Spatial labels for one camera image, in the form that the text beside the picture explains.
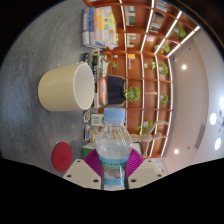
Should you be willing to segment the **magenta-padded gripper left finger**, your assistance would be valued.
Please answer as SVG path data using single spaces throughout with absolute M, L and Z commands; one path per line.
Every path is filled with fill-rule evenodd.
M 76 159 L 63 178 L 83 188 L 100 189 L 102 166 L 97 151 L 91 150 L 83 159 Z

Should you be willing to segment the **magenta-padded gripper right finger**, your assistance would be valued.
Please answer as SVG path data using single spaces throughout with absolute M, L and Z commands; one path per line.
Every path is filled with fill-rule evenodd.
M 127 161 L 127 183 L 129 189 L 140 188 L 157 181 L 164 176 L 152 159 L 144 159 L 132 149 Z

